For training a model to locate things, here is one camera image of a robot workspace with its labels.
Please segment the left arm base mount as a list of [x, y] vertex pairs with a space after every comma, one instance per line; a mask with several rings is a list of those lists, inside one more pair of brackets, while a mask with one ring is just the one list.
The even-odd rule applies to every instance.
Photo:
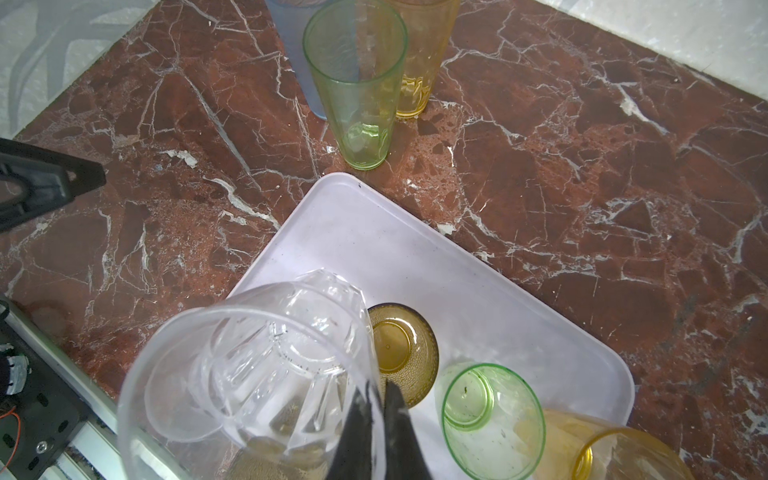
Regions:
[[89, 409], [6, 322], [1, 302], [1, 474], [38, 479], [65, 450]]

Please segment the yellow transparent plastic cup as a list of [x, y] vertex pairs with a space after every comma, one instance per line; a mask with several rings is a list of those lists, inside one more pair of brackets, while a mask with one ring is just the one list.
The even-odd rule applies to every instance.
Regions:
[[544, 419], [535, 479], [693, 479], [678, 454], [646, 432], [553, 409]]

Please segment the small green plastic cup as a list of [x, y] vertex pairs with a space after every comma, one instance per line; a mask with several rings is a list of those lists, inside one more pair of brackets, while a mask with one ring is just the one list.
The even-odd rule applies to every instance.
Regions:
[[472, 479], [527, 479], [538, 467], [546, 423], [537, 395], [511, 369], [453, 362], [435, 384], [439, 424], [459, 468]]

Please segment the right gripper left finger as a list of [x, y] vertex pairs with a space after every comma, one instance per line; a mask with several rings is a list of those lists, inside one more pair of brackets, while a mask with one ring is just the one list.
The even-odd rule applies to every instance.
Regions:
[[326, 478], [370, 480], [373, 473], [371, 386], [356, 390]]

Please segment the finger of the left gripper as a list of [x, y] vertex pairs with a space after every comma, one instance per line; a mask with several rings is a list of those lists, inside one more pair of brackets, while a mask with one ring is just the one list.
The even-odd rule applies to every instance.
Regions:
[[106, 184], [101, 164], [8, 139], [1, 141], [1, 230], [71, 203]]

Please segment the tall yellow plastic cup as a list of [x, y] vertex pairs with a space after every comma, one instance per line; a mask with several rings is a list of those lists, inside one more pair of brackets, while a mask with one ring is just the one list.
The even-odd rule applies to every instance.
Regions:
[[398, 118], [418, 116], [427, 106], [460, 7], [460, 0], [399, 0], [391, 6], [403, 19], [408, 49], [397, 106]]

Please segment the blue frosted plastic cup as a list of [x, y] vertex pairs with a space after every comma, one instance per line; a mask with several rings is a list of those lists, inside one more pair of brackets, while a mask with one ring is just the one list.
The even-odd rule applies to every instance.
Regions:
[[310, 110], [325, 120], [326, 115], [303, 52], [302, 41], [309, 20], [326, 1], [266, 0], [265, 3]]

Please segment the tall green plastic cup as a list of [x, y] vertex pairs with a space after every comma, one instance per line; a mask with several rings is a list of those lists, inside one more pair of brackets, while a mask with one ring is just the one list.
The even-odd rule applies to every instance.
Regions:
[[368, 171], [386, 159], [408, 33], [386, 1], [331, 1], [309, 20], [303, 52], [344, 160]]

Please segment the clear faceted cup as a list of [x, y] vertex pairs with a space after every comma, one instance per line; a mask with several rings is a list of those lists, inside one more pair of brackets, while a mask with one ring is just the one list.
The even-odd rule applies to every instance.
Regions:
[[329, 468], [356, 390], [371, 386], [373, 473], [383, 402], [362, 291], [324, 269], [177, 314], [146, 343], [118, 402], [130, 479], [225, 479], [250, 440], [323, 447]]

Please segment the lilac plastic tray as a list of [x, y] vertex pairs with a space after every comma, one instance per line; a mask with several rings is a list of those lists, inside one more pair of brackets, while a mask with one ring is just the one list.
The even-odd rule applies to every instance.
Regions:
[[420, 313], [442, 366], [499, 364], [545, 407], [619, 425], [630, 416], [635, 385], [617, 353], [348, 174], [310, 189], [234, 290], [321, 268], [358, 287], [369, 306]]

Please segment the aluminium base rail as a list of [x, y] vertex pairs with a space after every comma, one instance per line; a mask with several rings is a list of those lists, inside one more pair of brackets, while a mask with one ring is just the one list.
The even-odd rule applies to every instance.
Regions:
[[8, 299], [8, 325], [74, 390], [89, 409], [65, 450], [38, 479], [123, 479], [115, 402]]

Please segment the amber dimpled cup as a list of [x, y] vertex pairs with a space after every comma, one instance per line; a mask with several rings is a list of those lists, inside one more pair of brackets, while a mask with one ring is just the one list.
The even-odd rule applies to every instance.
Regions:
[[277, 441], [257, 437], [235, 456], [225, 479], [325, 479], [328, 470], [323, 447], [286, 450]]
[[411, 307], [381, 303], [368, 309], [380, 371], [380, 384], [396, 384], [408, 408], [431, 390], [439, 368], [439, 349], [426, 319]]

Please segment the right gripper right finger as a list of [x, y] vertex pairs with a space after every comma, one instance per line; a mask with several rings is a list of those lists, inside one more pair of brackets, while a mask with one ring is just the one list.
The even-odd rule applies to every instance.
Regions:
[[387, 480], [431, 479], [403, 394], [394, 382], [385, 383], [384, 424]]

